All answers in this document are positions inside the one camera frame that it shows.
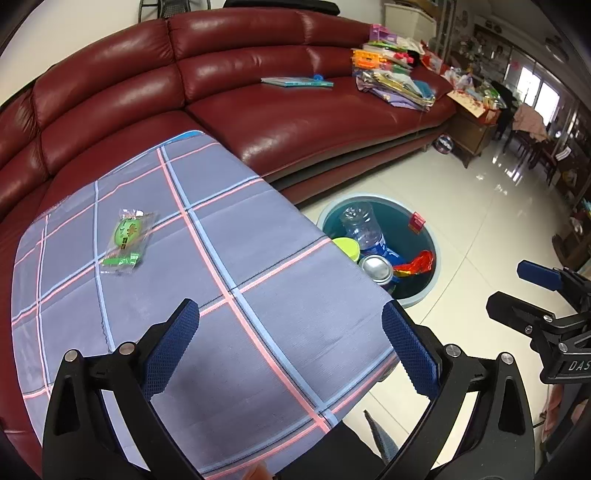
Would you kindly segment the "person right hand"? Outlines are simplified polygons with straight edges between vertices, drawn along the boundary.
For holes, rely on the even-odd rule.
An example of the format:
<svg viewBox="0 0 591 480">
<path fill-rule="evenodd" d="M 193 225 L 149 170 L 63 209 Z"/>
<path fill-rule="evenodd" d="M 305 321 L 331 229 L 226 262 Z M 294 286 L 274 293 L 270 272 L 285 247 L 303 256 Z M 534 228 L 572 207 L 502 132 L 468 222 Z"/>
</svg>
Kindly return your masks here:
<svg viewBox="0 0 591 480">
<path fill-rule="evenodd" d="M 551 385 L 549 397 L 543 410 L 541 442 L 547 442 L 565 418 L 575 425 L 587 406 L 588 397 L 588 385 Z"/>
</svg>

